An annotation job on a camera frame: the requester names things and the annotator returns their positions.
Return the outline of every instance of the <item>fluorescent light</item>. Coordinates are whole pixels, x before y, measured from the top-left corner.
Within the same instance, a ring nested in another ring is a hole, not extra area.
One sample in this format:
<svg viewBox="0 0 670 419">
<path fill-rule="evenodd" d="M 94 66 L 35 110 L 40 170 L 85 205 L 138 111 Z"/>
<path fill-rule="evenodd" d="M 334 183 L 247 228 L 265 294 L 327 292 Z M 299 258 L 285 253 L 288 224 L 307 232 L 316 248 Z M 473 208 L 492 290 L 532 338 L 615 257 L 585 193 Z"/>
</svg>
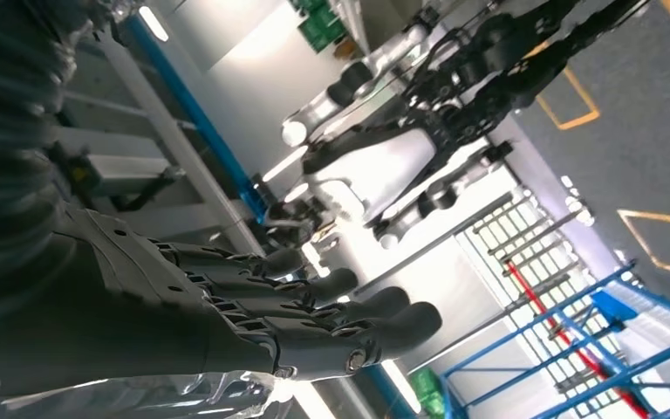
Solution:
<svg viewBox="0 0 670 419">
<path fill-rule="evenodd" d="M 274 177 L 276 177 L 279 173 L 283 172 L 284 169 L 285 169 L 285 168 L 288 168 L 289 166 L 291 166 L 291 164 L 292 164 L 294 161 L 299 160 L 299 158 L 300 158 L 301 156 L 303 156 L 304 153 L 307 152 L 307 148 L 309 148 L 309 147 L 308 147 L 308 146 L 302 146 L 302 147 L 297 148 L 296 150 L 294 150 L 294 153 L 291 153 L 288 157 L 286 157 L 285 159 L 281 160 L 280 163 L 278 163 L 278 164 L 277 164 L 276 166 L 274 166 L 271 170 L 269 170 L 268 173 L 266 173 L 266 174 L 263 176 L 263 181 L 264 181 L 264 182 L 268 182 L 268 181 L 270 181 L 271 179 L 273 179 Z"/>
<path fill-rule="evenodd" d="M 619 260 L 620 262 L 625 262 L 625 261 L 628 260 L 628 259 L 626 258 L 626 254 L 625 254 L 622 250 L 620 250 L 620 249 L 615 249 L 615 250 L 613 250 L 613 252 L 615 253 L 615 256 L 618 257 L 618 260 Z"/>
<path fill-rule="evenodd" d="M 224 409 L 211 409 L 211 410 L 202 410 L 201 412 L 196 412 L 197 415 L 211 415 L 212 413 L 222 413 L 222 412 L 231 412 L 235 410 L 234 408 L 224 408 Z"/>
<path fill-rule="evenodd" d="M 165 29 L 163 29 L 161 21 L 155 17 L 155 14 L 152 10 L 150 10 L 149 7 L 140 7 L 140 17 L 142 17 L 142 20 L 145 21 L 145 24 L 148 28 L 150 28 L 150 31 L 153 33 L 153 35 L 155 35 L 156 38 L 163 42 L 168 41 L 168 33 Z"/>
<path fill-rule="evenodd" d="M 420 413 L 422 411 L 420 399 L 417 398 L 414 390 L 412 390 L 412 386 L 409 385 L 409 381 L 407 381 L 407 378 L 402 374 L 400 368 L 397 367 L 397 364 L 392 360 L 386 360 L 381 362 L 381 367 L 384 368 L 384 372 L 386 372 L 386 375 L 392 380 L 394 386 L 402 394 L 402 397 L 404 397 L 414 413 Z"/>
<path fill-rule="evenodd" d="M 335 419 L 327 403 L 310 382 L 296 381 L 293 384 L 294 398 L 311 419 Z"/>
<path fill-rule="evenodd" d="M 306 183 L 302 183 L 301 185 L 296 186 L 296 188 L 292 189 L 291 192 L 289 192 L 285 197 L 284 197 L 284 202 L 285 203 L 290 203 L 291 201 L 294 201 L 295 199 L 299 198 L 304 192 L 307 191 L 307 189 L 310 188 L 310 185 Z"/>
<path fill-rule="evenodd" d="M 574 186 L 574 183 L 571 181 L 569 176 L 561 176 L 561 183 L 563 183 L 566 188 L 571 188 Z"/>
</svg>

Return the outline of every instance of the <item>ceiling light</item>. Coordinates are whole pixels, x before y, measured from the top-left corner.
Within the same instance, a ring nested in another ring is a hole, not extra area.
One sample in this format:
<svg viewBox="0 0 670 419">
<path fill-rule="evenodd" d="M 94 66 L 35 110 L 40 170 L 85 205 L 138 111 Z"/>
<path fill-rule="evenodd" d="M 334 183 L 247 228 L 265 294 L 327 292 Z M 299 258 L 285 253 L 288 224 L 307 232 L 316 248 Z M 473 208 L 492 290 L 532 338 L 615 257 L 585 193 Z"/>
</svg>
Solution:
<svg viewBox="0 0 670 419">
<path fill-rule="evenodd" d="M 271 179 L 273 179 L 274 177 L 276 177 L 279 173 L 283 172 L 284 169 L 291 166 L 291 164 L 294 161 L 299 160 L 299 158 L 302 157 L 304 155 L 304 153 L 307 152 L 307 148 L 309 148 L 309 147 L 308 146 L 302 146 L 302 147 L 297 148 L 296 150 L 294 150 L 294 153 L 291 153 L 290 155 L 288 155 L 285 159 L 281 160 L 280 163 L 278 163 L 271 170 L 269 170 L 268 173 L 266 173 L 263 176 L 263 181 L 268 182 Z"/>
<path fill-rule="evenodd" d="M 307 258 L 307 261 L 314 267 L 314 270 L 320 278 L 325 278 L 331 274 L 330 268 L 320 264 L 322 258 L 311 243 L 306 243 L 302 246 L 302 253 L 304 253 L 304 257 Z"/>
<path fill-rule="evenodd" d="M 572 186 L 574 186 L 574 183 L 571 181 L 571 178 L 569 176 L 561 176 L 561 183 L 566 188 L 571 188 Z"/>
<path fill-rule="evenodd" d="M 420 399 L 417 398 L 412 386 L 409 384 L 409 381 L 407 381 L 405 375 L 402 374 L 400 368 L 397 367 L 397 364 L 392 360 L 386 360 L 381 362 L 381 367 L 384 368 L 384 372 L 389 376 L 389 379 L 392 380 L 392 383 L 394 383 L 394 386 L 402 394 L 402 397 L 404 397 L 414 413 L 420 413 L 422 411 Z"/>
<path fill-rule="evenodd" d="M 294 381 L 294 398 L 311 419 L 335 419 L 327 403 L 314 386 L 307 381 Z"/>
<path fill-rule="evenodd" d="M 145 24 L 150 29 L 150 31 L 155 35 L 159 40 L 166 42 L 168 41 L 168 33 L 163 29 L 161 21 L 155 17 L 155 14 L 147 6 L 140 7 L 140 17 L 145 21 Z"/>
<path fill-rule="evenodd" d="M 302 183 L 301 185 L 296 186 L 296 188 L 292 189 L 291 192 L 289 192 L 284 197 L 284 202 L 290 203 L 291 201 L 294 201 L 295 199 L 299 198 L 304 192 L 306 192 L 307 189 L 309 188 L 310 185 L 308 185 L 307 183 Z"/>
</svg>

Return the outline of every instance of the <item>blue metal frame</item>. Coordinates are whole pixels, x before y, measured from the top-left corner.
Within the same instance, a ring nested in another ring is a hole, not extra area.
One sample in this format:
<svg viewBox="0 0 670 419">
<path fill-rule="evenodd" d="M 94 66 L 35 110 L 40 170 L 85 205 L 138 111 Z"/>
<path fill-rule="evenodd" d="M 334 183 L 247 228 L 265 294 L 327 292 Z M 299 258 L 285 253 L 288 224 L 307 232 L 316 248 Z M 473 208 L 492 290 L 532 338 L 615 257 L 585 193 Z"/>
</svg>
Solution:
<svg viewBox="0 0 670 419">
<path fill-rule="evenodd" d="M 212 121 L 209 120 L 209 117 L 199 105 L 199 102 L 196 101 L 194 95 L 183 83 L 183 80 L 181 80 L 181 77 L 179 77 L 165 54 L 163 54 L 163 51 L 157 45 L 142 20 L 137 16 L 130 17 L 127 20 L 140 46 L 153 62 L 153 65 L 155 65 L 158 73 L 165 80 L 176 99 L 186 110 L 188 116 L 196 124 L 199 134 L 207 143 L 209 149 L 219 158 L 220 163 L 229 173 L 232 181 L 237 186 L 237 193 L 240 195 L 240 198 L 250 207 L 250 210 L 256 216 L 256 220 L 262 223 L 267 210 L 266 204 L 256 189 L 253 188 L 253 182 L 250 181 L 243 166 L 237 161 L 232 150 L 229 149 L 227 143 L 219 135 Z"/>
<path fill-rule="evenodd" d="M 574 354 L 582 347 L 592 346 L 597 353 L 602 358 L 602 362 L 609 367 L 612 367 L 612 375 L 606 380 L 601 381 L 599 384 L 586 389 L 584 392 L 581 392 L 573 397 L 570 397 L 563 403 L 558 404 L 557 406 L 544 411 L 543 413 L 533 416 L 533 419 L 551 419 L 557 417 L 564 413 L 566 410 L 572 409 L 580 403 L 588 402 L 592 398 L 604 393 L 607 390 L 612 388 L 629 388 L 633 391 L 637 391 L 639 388 L 645 387 L 656 387 L 656 388 L 670 388 L 670 383 L 637 383 L 633 382 L 632 379 L 637 375 L 658 366 L 662 362 L 670 360 L 670 347 L 661 351 L 660 353 L 638 362 L 632 365 L 626 365 L 620 359 L 618 359 L 614 354 L 611 354 L 604 346 L 602 346 L 597 340 L 594 339 L 594 336 L 590 333 L 587 333 L 584 330 L 584 323 L 586 319 L 589 318 L 589 313 L 587 313 L 580 323 L 575 322 L 570 316 L 567 316 L 564 313 L 564 309 L 573 303 L 579 301 L 579 299 L 597 292 L 603 287 L 609 285 L 612 282 L 616 284 L 622 284 L 626 288 L 649 298 L 650 300 L 656 302 L 660 306 L 665 306 L 670 309 L 670 301 L 663 299 L 660 296 L 654 295 L 648 291 L 642 290 L 634 285 L 626 283 L 621 275 L 627 271 L 630 271 L 633 268 L 633 264 L 623 267 L 622 269 L 615 271 L 609 277 L 598 281 L 594 285 L 590 285 L 584 290 L 577 292 L 573 296 L 567 298 L 566 300 L 558 303 L 556 306 L 548 310 L 547 313 L 537 316 L 529 324 L 519 327 L 515 332 L 510 333 L 501 339 L 495 341 L 488 347 L 485 347 L 481 351 L 469 356 L 466 360 L 456 364 L 455 366 L 449 368 L 446 372 L 441 375 L 441 382 L 443 384 L 443 402 L 446 409 L 446 418 L 453 419 L 454 417 L 459 417 L 461 419 L 468 419 L 468 408 L 475 406 L 481 402 L 487 401 L 489 398 L 497 395 L 498 393 L 506 390 L 507 388 L 516 385 L 518 382 L 523 381 L 529 376 L 539 372 L 542 369 L 547 368 L 550 364 L 568 357 L 571 354 Z M 489 352 L 497 349 L 499 346 L 504 345 L 505 343 L 513 340 L 515 337 L 525 333 L 526 331 L 532 329 L 534 326 L 541 324 L 548 319 L 557 319 L 559 322 L 567 329 L 573 332 L 576 336 L 576 339 L 571 343 L 571 345 L 560 353 L 551 356 L 548 360 L 541 362 L 540 364 L 530 367 L 530 368 L 516 368 L 516 367 L 481 367 L 481 368 L 471 368 L 467 365 L 472 362 L 482 358 L 484 355 Z M 497 388 L 490 390 L 474 399 L 471 402 L 459 403 L 459 406 L 456 406 L 455 399 L 452 397 L 450 391 L 450 386 L 448 384 L 448 379 L 452 374 L 459 372 L 519 372 L 516 377 L 504 382 Z M 657 418 L 670 418 L 670 410 L 664 413 L 657 414 Z"/>
</svg>

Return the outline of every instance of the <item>blue steel beam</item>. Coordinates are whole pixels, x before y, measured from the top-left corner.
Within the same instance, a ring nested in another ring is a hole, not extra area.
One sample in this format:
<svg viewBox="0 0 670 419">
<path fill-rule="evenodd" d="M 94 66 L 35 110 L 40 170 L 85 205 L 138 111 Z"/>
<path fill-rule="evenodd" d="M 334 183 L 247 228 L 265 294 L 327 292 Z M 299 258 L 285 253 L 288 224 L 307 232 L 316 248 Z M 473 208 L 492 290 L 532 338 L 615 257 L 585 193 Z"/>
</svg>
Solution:
<svg viewBox="0 0 670 419">
<path fill-rule="evenodd" d="M 183 80 L 181 80 L 173 65 L 171 65 L 152 35 L 148 32 L 148 28 L 142 20 L 137 16 L 130 17 L 128 24 L 132 33 L 137 38 L 140 47 L 148 55 L 160 76 L 168 84 L 171 92 L 173 92 L 176 99 L 183 106 L 184 110 L 186 110 L 186 113 L 188 113 L 189 118 L 196 125 L 199 134 L 207 143 L 209 149 L 217 156 L 225 170 L 229 173 L 229 176 L 236 185 L 240 198 L 250 207 L 250 210 L 256 216 L 256 220 L 262 223 L 265 218 L 266 205 L 263 198 L 253 188 L 253 182 L 250 181 L 243 166 L 237 161 L 232 150 L 229 149 L 227 143 L 219 135 L 212 121 L 209 120 L 209 117 L 199 105 L 199 102 L 196 101 L 194 95 L 183 83 Z"/>
</svg>

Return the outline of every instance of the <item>plastic wrap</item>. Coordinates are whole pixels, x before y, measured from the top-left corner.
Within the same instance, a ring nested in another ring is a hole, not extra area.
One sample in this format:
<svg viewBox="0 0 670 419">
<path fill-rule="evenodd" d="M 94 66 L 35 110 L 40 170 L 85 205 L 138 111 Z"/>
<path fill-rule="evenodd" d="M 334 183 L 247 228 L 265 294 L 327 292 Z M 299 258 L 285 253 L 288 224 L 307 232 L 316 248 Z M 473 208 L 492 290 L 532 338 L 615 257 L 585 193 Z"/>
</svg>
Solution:
<svg viewBox="0 0 670 419">
<path fill-rule="evenodd" d="M 278 417 L 291 385 L 269 374 L 166 375 L 92 381 L 35 395 L 0 397 L 0 419 L 205 419 Z"/>
</svg>

